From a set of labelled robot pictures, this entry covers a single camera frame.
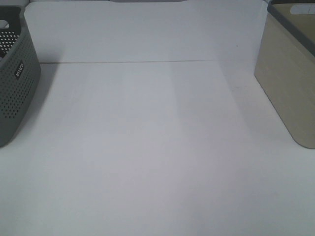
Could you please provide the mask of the beige basket with grey rim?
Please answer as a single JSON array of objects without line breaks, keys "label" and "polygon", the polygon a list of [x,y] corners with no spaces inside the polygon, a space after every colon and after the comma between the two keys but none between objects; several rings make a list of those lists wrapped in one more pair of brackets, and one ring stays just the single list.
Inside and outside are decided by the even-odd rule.
[{"label": "beige basket with grey rim", "polygon": [[271,0],[254,76],[293,140],[315,147],[313,0]]}]

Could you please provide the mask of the grey perforated laundry basket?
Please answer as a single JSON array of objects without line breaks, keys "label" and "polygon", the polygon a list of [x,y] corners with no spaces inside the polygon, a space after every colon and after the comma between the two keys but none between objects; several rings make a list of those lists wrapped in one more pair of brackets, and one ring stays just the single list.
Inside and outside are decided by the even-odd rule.
[{"label": "grey perforated laundry basket", "polygon": [[3,5],[0,18],[0,145],[8,144],[34,97],[41,67],[31,34],[19,5]]}]

